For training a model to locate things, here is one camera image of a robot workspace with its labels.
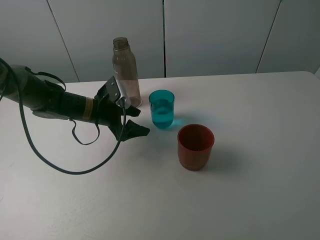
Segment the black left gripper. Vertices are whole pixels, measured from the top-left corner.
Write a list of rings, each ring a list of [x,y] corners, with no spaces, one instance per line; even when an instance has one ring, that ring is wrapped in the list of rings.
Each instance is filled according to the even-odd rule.
[[[105,86],[98,90],[94,99],[97,100],[97,122],[100,125],[109,127],[117,141],[125,142],[133,138],[145,137],[150,133],[149,128],[138,125],[132,120],[128,120],[125,124],[122,123],[122,115],[138,117],[141,110],[134,106],[128,108],[119,107],[110,101]]]

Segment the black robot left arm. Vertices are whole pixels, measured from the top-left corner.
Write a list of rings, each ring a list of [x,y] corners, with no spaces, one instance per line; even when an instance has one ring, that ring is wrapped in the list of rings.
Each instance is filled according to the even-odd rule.
[[[40,118],[72,120],[107,126],[122,142],[147,136],[150,129],[132,120],[121,122],[123,116],[137,117],[140,110],[132,106],[122,85],[109,78],[94,98],[66,91],[64,82],[56,84],[39,76],[55,79],[47,72],[32,72],[22,65],[0,62],[0,94],[14,102],[22,100]]]

